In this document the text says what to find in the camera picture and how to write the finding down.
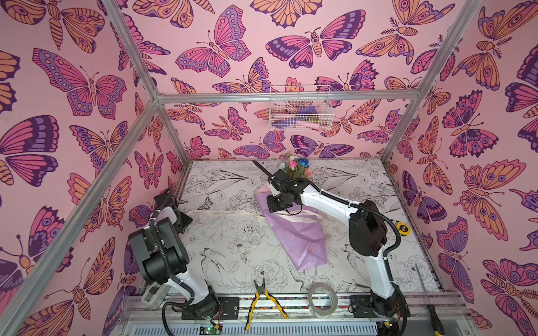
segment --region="roll of tape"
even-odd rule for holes
[[[317,291],[323,291],[325,294],[327,294],[327,296],[331,300],[331,308],[321,309],[314,305],[312,295]],[[310,290],[308,291],[308,310],[310,310],[310,313],[312,315],[319,318],[327,318],[329,317],[329,315],[335,312],[337,307],[338,296],[336,296],[335,290],[332,289],[330,286],[323,282],[316,282],[312,285],[312,287],[310,287]]]

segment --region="white wire basket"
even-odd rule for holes
[[[303,85],[299,91],[295,85],[272,86],[269,107],[269,127],[271,130],[326,131],[332,126],[334,112],[329,91],[315,91],[315,85]],[[283,97],[280,92],[296,92],[293,100]]]

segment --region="pliers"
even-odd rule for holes
[[[254,286],[256,287],[256,298],[254,299],[254,301],[252,301],[252,304],[250,305],[249,315],[247,316],[245,330],[248,331],[250,328],[250,322],[252,322],[252,314],[254,313],[254,307],[256,307],[256,303],[258,303],[258,300],[260,299],[260,295],[265,295],[269,300],[271,300],[277,306],[282,316],[284,316],[285,319],[288,319],[288,314],[286,314],[286,312],[284,311],[284,309],[282,308],[278,300],[274,296],[269,294],[267,289],[265,289],[265,278],[261,286],[258,286],[258,284],[256,283],[256,280],[254,280]]]

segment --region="purple item in basket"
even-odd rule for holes
[[[303,206],[301,213],[294,216],[286,211],[271,213],[267,206],[267,196],[270,194],[270,192],[258,192],[254,198],[295,268],[304,270],[327,264],[325,238],[317,217],[317,210]],[[296,213],[299,210],[301,210],[299,205],[288,208],[290,213]]]
[[[309,106],[303,109],[300,109],[299,112],[297,112],[299,115],[316,115],[316,108],[314,106]]]

